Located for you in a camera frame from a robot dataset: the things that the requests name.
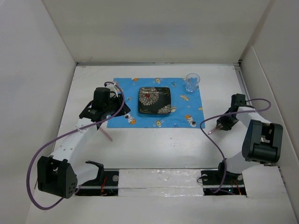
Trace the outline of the black floral square plate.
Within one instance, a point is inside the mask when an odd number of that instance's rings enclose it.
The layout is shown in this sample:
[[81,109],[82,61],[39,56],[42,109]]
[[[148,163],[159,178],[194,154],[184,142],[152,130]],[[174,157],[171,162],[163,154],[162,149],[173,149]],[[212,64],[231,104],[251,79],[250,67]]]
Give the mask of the black floral square plate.
[[148,115],[171,113],[171,91],[169,87],[141,87],[138,94],[138,112]]

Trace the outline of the blue space-print cloth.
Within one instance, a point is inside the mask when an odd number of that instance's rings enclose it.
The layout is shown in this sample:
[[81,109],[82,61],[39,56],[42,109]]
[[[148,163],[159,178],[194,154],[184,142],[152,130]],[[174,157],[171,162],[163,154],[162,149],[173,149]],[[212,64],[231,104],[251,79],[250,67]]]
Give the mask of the blue space-print cloth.
[[[198,128],[204,120],[200,91],[188,92],[184,78],[115,78],[114,82],[124,92],[131,112],[108,121],[108,128]],[[141,87],[169,87],[171,113],[140,114],[138,94]]]

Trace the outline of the pink-handled knife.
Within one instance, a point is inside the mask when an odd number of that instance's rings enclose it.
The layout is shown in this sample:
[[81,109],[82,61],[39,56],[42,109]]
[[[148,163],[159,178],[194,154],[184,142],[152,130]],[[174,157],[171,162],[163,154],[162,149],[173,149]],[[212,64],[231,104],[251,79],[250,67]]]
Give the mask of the pink-handled knife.
[[112,137],[104,129],[101,128],[101,132],[109,139],[110,142],[113,141]]

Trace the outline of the clear plastic cup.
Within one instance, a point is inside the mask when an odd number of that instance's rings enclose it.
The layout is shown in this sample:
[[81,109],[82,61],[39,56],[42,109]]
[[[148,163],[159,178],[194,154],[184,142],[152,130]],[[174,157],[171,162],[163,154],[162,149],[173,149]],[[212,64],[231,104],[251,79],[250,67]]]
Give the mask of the clear plastic cup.
[[185,78],[185,88],[188,92],[194,92],[199,89],[200,77],[195,73],[190,73]]

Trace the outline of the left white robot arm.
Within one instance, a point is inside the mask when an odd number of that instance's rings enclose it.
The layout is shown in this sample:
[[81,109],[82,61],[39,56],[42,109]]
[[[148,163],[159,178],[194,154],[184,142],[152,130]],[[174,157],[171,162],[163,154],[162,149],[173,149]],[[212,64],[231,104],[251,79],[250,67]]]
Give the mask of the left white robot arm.
[[87,182],[94,185],[103,183],[103,164],[86,161],[84,165],[75,167],[77,157],[102,123],[129,112],[124,94],[117,85],[108,82],[104,87],[97,87],[93,100],[80,113],[76,128],[64,137],[64,141],[54,152],[38,160],[38,189],[67,199]]

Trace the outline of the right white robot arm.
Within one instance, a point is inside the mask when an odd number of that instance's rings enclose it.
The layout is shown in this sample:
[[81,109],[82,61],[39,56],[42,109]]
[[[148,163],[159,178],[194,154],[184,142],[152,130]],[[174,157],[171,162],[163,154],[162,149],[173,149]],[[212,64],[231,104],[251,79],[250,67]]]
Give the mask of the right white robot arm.
[[252,166],[277,163],[280,159],[283,127],[263,118],[247,104],[244,94],[232,95],[231,106],[217,119],[215,129],[230,131],[239,121],[247,127],[242,150],[219,163],[216,178],[222,184]]

